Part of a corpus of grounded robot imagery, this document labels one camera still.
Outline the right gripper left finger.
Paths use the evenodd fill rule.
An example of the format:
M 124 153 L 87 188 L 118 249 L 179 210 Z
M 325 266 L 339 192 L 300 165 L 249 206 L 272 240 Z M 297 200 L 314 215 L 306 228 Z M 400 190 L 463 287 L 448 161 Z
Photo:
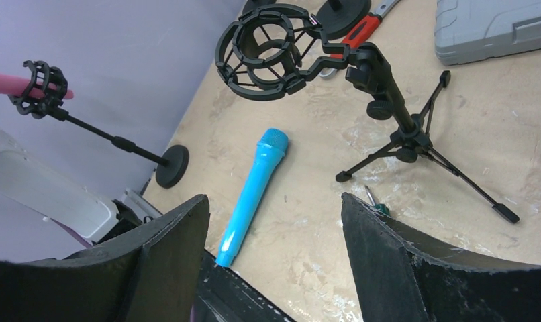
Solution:
M 196 195 L 65 259 L 0 261 L 0 321 L 188 321 L 209 218 Z

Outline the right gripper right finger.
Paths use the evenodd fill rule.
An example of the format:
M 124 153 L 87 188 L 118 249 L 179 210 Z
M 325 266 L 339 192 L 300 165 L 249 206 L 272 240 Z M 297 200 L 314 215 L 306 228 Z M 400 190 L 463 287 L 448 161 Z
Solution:
M 541 321 L 541 266 L 448 244 L 341 196 L 365 321 Z

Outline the blue microphone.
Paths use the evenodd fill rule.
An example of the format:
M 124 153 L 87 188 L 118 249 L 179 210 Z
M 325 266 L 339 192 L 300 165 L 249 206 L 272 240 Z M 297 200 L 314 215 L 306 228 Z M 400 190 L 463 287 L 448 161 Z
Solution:
M 217 265 L 229 267 L 238 255 L 268 182 L 288 145 L 287 134 L 275 128 L 267 129 L 258 141 L 253 164 L 219 245 Z

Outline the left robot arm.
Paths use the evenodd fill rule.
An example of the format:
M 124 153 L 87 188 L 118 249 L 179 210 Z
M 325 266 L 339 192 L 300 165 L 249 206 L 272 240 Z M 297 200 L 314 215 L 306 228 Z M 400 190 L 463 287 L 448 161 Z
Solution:
M 0 130 L 0 193 L 67 228 L 90 246 L 161 217 L 142 195 L 126 189 L 110 199 L 55 171 Z

